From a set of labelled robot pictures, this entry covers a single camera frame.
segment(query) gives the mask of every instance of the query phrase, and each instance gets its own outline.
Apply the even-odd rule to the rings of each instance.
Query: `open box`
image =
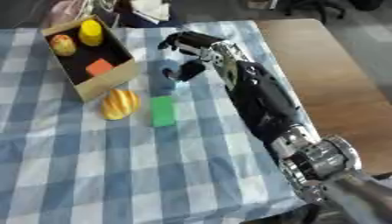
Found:
[[[84,45],[78,38],[81,23],[87,19],[94,19],[102,26],[103,41],[98,46]],[[56,25],[44,29],[42,33],[48,45],[50,45],[52,37],[57,34],[66,34],[73,39],[76,44],[76,53],[66,57],[56,55],[56,58],[84,102],[93,100],[114,86],[131,80],[138,74],[132,55],[97,16]],[[90,76],[86,72],[86,67],[100,58],[105,59],[114,68],[106,73]]]

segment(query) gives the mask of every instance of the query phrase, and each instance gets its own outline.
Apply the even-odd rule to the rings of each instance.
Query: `table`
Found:
[[[318,131],[347,139],[365,171],[392,172],[392,108],[331,33],[314,19],[258,26]]]
[[[188,28],[238,43],[299,104],[255,23]],[[141,108],[105,121],[101,99],[75,99],[38,30],[0,30],[0,223],[239,223],[303,205],[214,71],[175,89],[161,74],[189,59],[157,50],[175,31],[114,30],[141,71],[119,88]],[[150,98],[167,94],[176,125],[152,128]]]

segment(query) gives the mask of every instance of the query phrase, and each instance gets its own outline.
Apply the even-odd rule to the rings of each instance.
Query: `wooden table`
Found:
[[[365,171],[392,172],[392,107],[330,32],[314,19],[258,25],[320,135],[348,140]]]

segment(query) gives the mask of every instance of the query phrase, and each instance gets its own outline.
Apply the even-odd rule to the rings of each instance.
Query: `chair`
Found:
[[[294,9],[308,5],[313,6],[320,13],[321,23],[323,24],[326,23],[326,7],[339,11],[338,19],[342,19],[346,15],[346,10],[343,7],[329,0],[290,0],[285,14],[286,16],[291,16]]]

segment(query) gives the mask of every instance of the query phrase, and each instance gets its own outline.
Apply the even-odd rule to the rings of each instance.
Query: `yellow object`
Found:
[[[51,41],[50,45],[59,56],[71,56],[76,52],[76,45],[68,35],[56,35]]]
[[[101,112],[105,119],[118,120],[128,116],[140,107],[139,97],[129,90],[112,89],[103,99]]]
[[[79,29],[79,39],[87,46],[100,45],[103,41],[101,25],[93,19],[84,21]]]

